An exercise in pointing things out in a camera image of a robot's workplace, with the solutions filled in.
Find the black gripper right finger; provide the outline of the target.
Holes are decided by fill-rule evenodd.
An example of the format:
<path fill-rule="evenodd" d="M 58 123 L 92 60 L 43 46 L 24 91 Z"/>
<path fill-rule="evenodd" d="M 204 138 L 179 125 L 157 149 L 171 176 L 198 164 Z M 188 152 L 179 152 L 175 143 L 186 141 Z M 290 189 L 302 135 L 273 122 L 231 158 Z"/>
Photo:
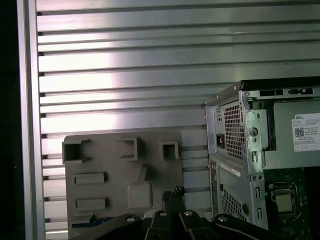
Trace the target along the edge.
<path fill-rule="evenodd" d="M 211 221 L 192 210 L 179 213 L 188 240 L 286 240 L 272 231 L 228 214 L 218 214 Z"/>

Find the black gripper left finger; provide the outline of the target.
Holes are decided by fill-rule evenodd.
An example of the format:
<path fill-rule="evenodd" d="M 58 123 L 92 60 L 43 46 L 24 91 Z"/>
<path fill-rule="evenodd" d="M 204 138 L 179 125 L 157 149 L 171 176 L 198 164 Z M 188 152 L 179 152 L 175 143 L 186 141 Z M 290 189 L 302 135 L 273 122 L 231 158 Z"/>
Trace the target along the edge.
<path fill-rule="evenodd" d="M 162 194 L 162 209 L 152 217 L 141 218 L 126 213 L 71 237 L 72 240 L 171 240 L 173 238 L 177 193 L 165 191 Z"/>

